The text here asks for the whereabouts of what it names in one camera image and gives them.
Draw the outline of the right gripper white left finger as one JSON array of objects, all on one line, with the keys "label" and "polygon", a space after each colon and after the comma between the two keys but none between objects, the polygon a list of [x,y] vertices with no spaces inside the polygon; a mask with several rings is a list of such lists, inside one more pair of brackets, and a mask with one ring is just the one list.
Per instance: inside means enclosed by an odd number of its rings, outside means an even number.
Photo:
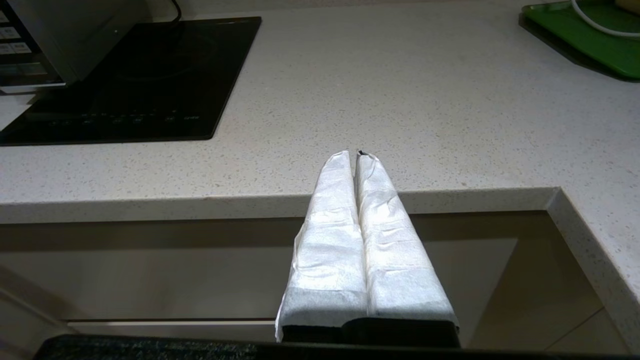
[{"label": "right gripper white left finger", "polygon": [[295,236],[275,339],[292,326],[340,328],[368,315],[365,250],[350,153],[334,153],[318,174]]}]

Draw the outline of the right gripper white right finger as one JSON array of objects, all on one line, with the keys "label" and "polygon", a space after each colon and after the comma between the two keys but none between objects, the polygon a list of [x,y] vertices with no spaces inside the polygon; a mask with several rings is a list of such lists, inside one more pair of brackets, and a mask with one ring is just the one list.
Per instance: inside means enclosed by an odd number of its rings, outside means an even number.
[{"label": "right gripper white right finger", "polygon": [[372,153],[355,169],[359,225],[365,246],[368,316],[460,324],[394,184]]}]

